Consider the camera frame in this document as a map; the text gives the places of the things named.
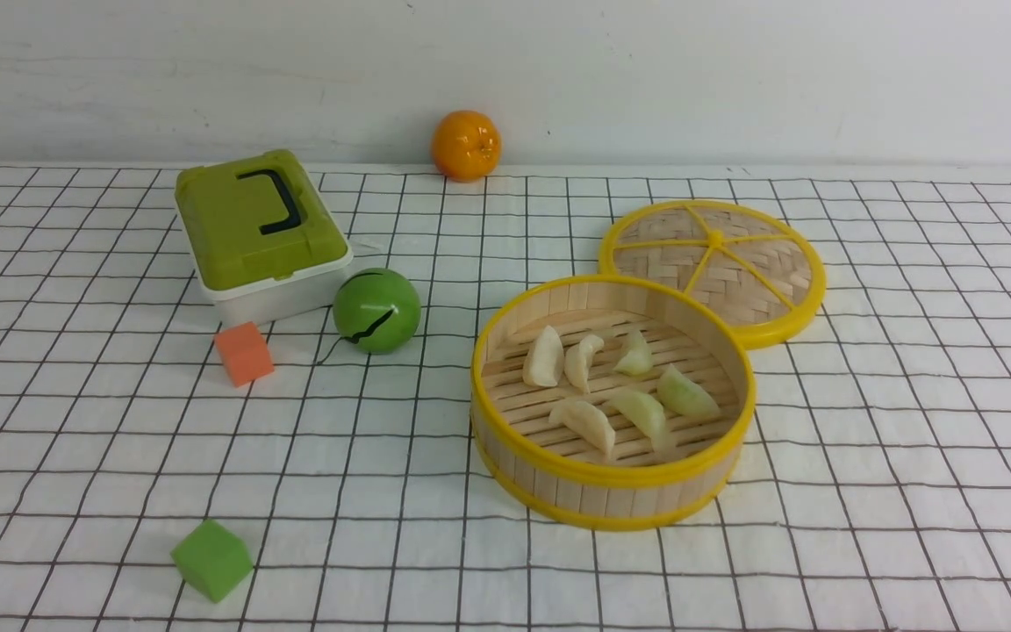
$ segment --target bamboo steamer lid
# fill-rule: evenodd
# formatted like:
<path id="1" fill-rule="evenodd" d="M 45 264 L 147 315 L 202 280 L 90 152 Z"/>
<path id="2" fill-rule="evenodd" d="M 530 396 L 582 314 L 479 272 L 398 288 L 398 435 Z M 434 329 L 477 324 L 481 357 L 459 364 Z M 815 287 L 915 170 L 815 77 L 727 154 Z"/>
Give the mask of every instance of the bamboo steamer lid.
<path id="1" fill-rule="evenodd" d="M 787 223 L 731 203 L 673 200 L 618 220 L 599 269 L 684 292 L 720 317 L 746 349 L 790 340 L 817 315 L 826 273 Z"/>

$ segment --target green storage box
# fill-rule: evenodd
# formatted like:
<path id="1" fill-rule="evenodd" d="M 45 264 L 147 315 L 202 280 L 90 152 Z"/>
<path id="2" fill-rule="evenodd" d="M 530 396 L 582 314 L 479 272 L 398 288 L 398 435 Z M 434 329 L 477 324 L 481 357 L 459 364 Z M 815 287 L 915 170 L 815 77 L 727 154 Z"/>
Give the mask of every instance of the green storage box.
<path id="1" fill-rule="evenodd" d="M 333 303 L 353 252 L 291 152 L 187 169 L 174 199 L 225 327 Z"/>

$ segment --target foam cube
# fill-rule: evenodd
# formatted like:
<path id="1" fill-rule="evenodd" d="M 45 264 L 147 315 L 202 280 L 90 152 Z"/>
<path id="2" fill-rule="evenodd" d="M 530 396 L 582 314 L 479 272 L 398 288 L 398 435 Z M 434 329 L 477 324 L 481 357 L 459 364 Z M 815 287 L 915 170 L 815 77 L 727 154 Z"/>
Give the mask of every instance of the foam cube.
<path id="1" fill-rule="evenodd" d="M 253 323 L 237 325 L 217 333 L 213 336 L 213 344 L 224 365 L 224 372 L 228 373 L 236 387 L 267 376 L 276 369 L 268 344 Z"/>
<path id="2" fill-rule="evenodd" d="M 170 552 L 186 583 L 213 603 L 220 602 L 252 572 L 244 542 L 217 521 L 197 525 Z"/>

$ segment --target steamer basket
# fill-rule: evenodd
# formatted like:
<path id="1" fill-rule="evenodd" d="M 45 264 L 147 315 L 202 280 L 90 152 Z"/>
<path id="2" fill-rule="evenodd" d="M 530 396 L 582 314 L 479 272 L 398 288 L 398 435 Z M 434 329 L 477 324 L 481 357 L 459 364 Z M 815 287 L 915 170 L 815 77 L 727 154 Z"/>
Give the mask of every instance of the steamer basket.
<path id="1" fill-rule="evenodd" d="M 605 348 L 590 369 L 589 395 L 565 377 L 554 388 L 522 382 L 529 346 L 545 325 L 565 349 L 588 333 Z M 645 376 L 615 373 L 632 329 L 649 341 L 655 367 Z M 655 392 L 657 377 L 676 364 L 722 409 L 694 423 L 666 410 L 679 459 L 658 462 L 649 440 L 607 400 L 621 387 Z M 586 529 L 630 531 L 681 520 L 705 507 L 727 482 L 755 409 L 755 379 L 746 353 L 719 317 L 688 296 L 629 276 L 571 276 L 538 285 L 501 307 L 482 330 L 470 363 L 470 423 L 482 460 L 514 496 L 553 520 Z M 615 457 L 566 428 L 550 428 L 549 412 L 565 396 L 599 405 L 616 430 Z"/>
<path id="2" fill-rule="evenodd" d="M 757 210 L 708 200 L 657 203 L 616 221 L 603 239 L 599 271 L 692 296 L 745 349 L 797 336 L 826 292 L 822 260 L 798 232 Z"/>

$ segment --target orange cube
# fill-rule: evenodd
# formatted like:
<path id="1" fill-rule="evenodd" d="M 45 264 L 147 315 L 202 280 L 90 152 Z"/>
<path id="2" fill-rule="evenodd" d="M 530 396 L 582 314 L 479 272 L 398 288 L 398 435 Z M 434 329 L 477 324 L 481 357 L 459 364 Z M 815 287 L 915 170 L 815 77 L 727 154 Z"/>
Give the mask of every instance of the orange cube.
<path id="1" fill-rule="evenodd" d="M 268 344 L 253 323 L 237 325 L 217 333 L 213 336 L 213 344 L 224 365 L 224 372 L 228 373 L 236 387 L 270 375 L 276 369 Z"/>

